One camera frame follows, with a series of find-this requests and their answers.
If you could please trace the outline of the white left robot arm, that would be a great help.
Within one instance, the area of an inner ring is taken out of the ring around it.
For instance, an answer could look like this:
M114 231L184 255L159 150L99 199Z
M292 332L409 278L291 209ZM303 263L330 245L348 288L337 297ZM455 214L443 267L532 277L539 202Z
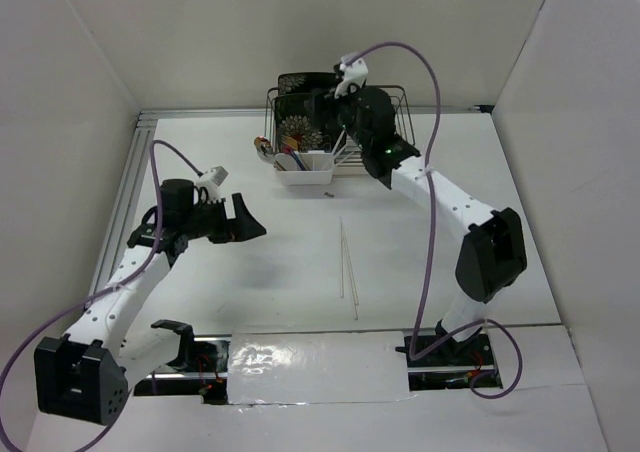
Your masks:
M138 335L130 333L131 325L190 241L240 243L266 233L241 193L212 200L197 198L198 188L186 179L164 181L161 203L132 231L106 295L92 300L61 337L39 342L34 366L41 412L111 425L129 391L147 375L163 365L184 371L196 362L191 325L158 319Z

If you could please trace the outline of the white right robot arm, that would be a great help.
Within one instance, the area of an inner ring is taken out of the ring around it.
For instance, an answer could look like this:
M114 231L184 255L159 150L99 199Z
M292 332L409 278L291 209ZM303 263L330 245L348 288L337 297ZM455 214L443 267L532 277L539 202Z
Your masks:
M397 132L395 108L378 87L365 86L341 97L315 89L306 108L314 125L353 140L374 179L423 207L432 220L443 217L449 225L460 245L455 266L459 290L437 323L436 351L444 362L460 363L471 351L489 303L527 268L519 214L476 200L427 165Z

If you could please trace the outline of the iridescent blue fork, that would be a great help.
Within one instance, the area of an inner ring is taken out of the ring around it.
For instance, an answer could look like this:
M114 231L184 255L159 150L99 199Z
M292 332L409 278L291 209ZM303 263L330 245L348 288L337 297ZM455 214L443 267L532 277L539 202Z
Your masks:
M297 164L297 166L299 167L299 169L301 171L306 171L307 170L307 168L304 165L304 162L298 156L298 154L296 153L296 151L294 149L288 148L286 153L295 161L295 163Z

